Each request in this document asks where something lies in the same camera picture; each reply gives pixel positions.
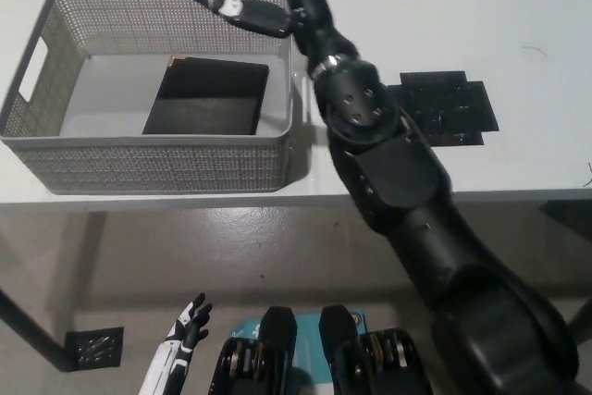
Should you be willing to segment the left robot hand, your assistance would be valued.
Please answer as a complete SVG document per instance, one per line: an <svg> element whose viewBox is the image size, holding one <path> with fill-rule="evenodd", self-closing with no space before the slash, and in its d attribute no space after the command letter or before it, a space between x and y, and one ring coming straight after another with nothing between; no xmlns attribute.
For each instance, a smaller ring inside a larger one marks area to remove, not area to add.
<svg viewBox="0 0 592 395"><path fill-rule="evenodd" d="M144 394L180 394L193 353L209 330L213 305L200 293L179 314L166 337L158 345L139 390Z"/></svg>

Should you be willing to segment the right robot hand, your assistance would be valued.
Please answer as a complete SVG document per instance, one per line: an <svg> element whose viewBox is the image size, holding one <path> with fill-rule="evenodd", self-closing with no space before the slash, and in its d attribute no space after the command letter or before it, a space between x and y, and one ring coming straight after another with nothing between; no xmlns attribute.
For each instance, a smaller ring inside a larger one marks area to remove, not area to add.
<svg viewBox="0 0 592 395"><path fill-rule="evenodd" d="M286 7L262 0L193 1L236 28L278 39L292 36L313 79L342 58L359 56L335 28L327 0L288 0Z"/></svg>

